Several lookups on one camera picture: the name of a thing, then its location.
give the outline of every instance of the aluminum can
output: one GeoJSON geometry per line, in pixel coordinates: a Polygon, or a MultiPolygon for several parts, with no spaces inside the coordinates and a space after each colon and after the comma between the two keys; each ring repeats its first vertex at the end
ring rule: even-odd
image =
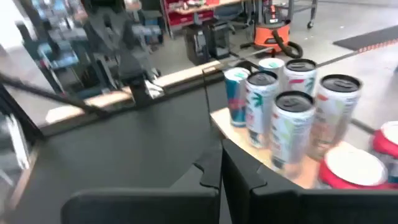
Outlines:
{"type": "Polygon", "coordinates": [[[259,61],[259,69],[261,71],[270,71],[280,77],[285,62],[279,58],[265,58],[259,61]]]}
{"type": "Polygon", "coordinates": [[[228,109],[231,124],[235,127],[246,125],[246,89],[245,81],[250,75],[245,68],[231,68],[224,72],[228,109]]]}
{"type": "Polygon", "coordinates": [[[317,110],[308,155],[320,160],[343,139],[361,96],[361,82],[348,75],[327,75],[317,92],[317,110]]]}
{"type": "Polygon", "coordinates": [[[361,149],[334,148],[320,161],[317,189],[389,189],[385,165],[361,149]]]}
{"type": "Polygon", "coordinates": [[[301,91],[287,91],[275,98],[271,118],[272,166],[286,177],[301,171],[315,114],[314,99],[301,91]]]}
{"type": "Polygon", "coordinates": [[[255,72],[246,80],[246,122],[249,141],[257,148],[267,145],[272,114],[272,100],[278,89],[274,72],[255,72]]]}
{"type": "Polygon", "coordinates": [[[374,133],[372,154],[387,167],[389,185],[398,188],[398,121],[387,122],[374,133]]]}
{"type": "Polygon", "coordinates": [[[317,64],[309,59],[293,59],[286,63],[282,72],[281,91],[302,91],[312,94],[317,76],[317,64]]]}

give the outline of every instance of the gray floor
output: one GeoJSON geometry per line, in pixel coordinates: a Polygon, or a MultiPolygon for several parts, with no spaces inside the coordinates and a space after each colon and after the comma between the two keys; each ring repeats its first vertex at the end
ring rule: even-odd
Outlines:
{"type": "MultiPolygon", "coordinates": [[[[297,8],[309,4],[308,0],[297,1],[297,8]]],[[[294,15],[290,38],[303,47],[305,58],[322,63],[351,52],[333,45],[334,41],[397,25],[398,3],[394,0],[379,0],[376,3],[372,0],[320,1],[315,27],[312,30],[307,30],[309,14],[309,11],[302,11],[294,15]]],[[[238,52],[238,45],[247,42],[245,33],[238,32],[232,35],[231,42],[233,51],[238,52]]],[[[252,51],[247,49],[239,54],[252,51]]],[[[319,69],[318,77],[342,73],[360,78],[364,88],[354,117],[373,128],[378,128],[386,121],[398,119],[398,89],[395,88],[395,85],[398,85],[398,77],[394,75],[398,66],[396,52],[398,44],[365,52],[322,67],[319,69]]],[[[285,61],[289,59],[283,54],[278,57],[285,61]]],[[[186,58],[185,44],[181,37],[176,37],[175,40],[166,37],[165,45],[154,52],[152,60],[162,74],[193,66],[186,58]]],[[[24,50],[2,56],[0,70],[23,82],[50,90],[49,84],[24,50]]],[[[10,92],[37,124],[45,123],[45,115],[49,109],[60,106],[58,103],[17,90],[10,92]]],[[[370,136],[352,126],[346,140],[358,148],[367,149],[370,136]]]]}

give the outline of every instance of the colorful can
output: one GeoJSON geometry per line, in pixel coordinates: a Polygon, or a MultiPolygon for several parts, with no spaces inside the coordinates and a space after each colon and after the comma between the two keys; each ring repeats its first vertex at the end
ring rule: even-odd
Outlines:
{"type": "Polygon", "coordinates": [[[301,171],[315,114],[314,99],[301,91],[287,91],[275,98],[271,118],[272,165],[287,177],[301,171]]]}
{"type": "Polygon", "coordinates": [[[375,156],[360,149],[334,148],[321,160],[318,189],[389,189],[387,169],[375,156]]]}
{"type": "Polygon", "coordinates": [[[279,58],[265,58],[259,61],[260,70],[274,72],[278,77],[280,77],[284,65],[285,62],[279,58]]]}
{"type": "Polygon", "coordinates": [[[249,140],[254,147],[264,147],[268,141],[272,100],[278,89],[274,72],[255,72],[246,80],[246,121],[249,140]]]}
{"type": "Polygon", "coordinates": [[[319,160],[340,143],[361,96],[361,87],[358,79],[348,75],[327,75],[321,79],[309,156],[319,160]]]}
{"type": "Polygon", "coordinates": [[[235,127],[245,127],[246,89],[245,81],[250,75],[245,68],[231,68],[224,72],[226,97],[231,115],[231,124],[235,127]]]}
{"type": "Polygon", "coordinates": [[[293,59],[286,63],[281,77],[282,91],[302,91],[312,94],[317,76],[317,64],[309,59],[293,59]]]}
{"type": "Polygon", "coordinates": [[[398,121],[390,121],[374,133],[373,155],[387,167],[388,183],[398,188],[398,121]]]}

